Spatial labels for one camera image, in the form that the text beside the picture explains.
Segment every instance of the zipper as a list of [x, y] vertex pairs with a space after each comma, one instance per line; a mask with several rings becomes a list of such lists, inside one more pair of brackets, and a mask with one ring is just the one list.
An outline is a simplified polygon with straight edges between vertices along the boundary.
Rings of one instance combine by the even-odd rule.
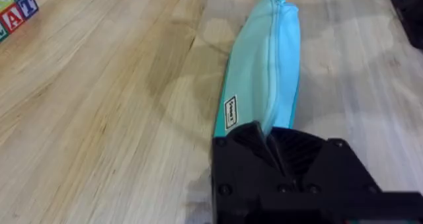
[[[274, 52], [274, 71], [275, 71], [275, 95], [274, 100], [268, 101], [268, 108], [270, 109], [268, 116], [265, 118], [265, 121], [263, 124], [263, 132], [268, 135], [271, 132], [273, 123], [276, 121], [276, 107], [279, 104], [280, 100], [280, 94], [278, 93], [278, 88], [280, 86], [280, 68], [282, 65], [280, 65], [280, 17], [281, 17], [281, 11], [282, 11], [282, 5], [284, 4], [284, 0], [270, 0], [272, 2], [272, 12], [273, 12], [273, 20], [272, 20], [272, 31], [271, 31], [271, 37], [270, 39], [273, 40], [273, 43], [270, 42], [270, 48], [272, 48], [273, 45], [273, 52]], [[269, 91], [271, 91], [272, 84], [269, 84]]]

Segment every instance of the teal fabric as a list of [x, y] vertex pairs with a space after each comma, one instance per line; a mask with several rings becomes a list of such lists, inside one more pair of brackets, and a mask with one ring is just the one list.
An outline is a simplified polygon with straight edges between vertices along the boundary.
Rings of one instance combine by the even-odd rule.
[[298, 9], [260, 0], [236, 39], [227, 65], [215, 136], [252, 121], [264, 133], [290, 128], [299, 80]]

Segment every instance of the wooden table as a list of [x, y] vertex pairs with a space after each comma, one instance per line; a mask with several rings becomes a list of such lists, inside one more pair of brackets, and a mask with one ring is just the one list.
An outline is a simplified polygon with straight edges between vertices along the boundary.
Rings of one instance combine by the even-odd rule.
[[[211, 223], [210, 141], [256, 0], [38, 0], [0, 44], [0, 223]], [[295, 128], [423, 191], [423, 53], [389, 0], [288, 0]]]

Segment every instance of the black plastic device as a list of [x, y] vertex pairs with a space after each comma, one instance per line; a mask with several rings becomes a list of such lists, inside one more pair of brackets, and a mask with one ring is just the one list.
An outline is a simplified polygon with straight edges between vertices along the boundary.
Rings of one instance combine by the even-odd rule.
[[423, 0], [391, 0], [410, 43], [423, 49]]
[[342, 139], [253, 122], [212, 153], [215, 224], [423, 223], [423, 197], [382, 192]]

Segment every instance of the alphabet block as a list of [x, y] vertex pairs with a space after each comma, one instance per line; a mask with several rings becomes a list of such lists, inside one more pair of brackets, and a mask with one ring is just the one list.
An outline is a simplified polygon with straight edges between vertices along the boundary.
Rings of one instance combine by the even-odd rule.
[[38, 11], [35, 0], [0, 0], [0, 42]]

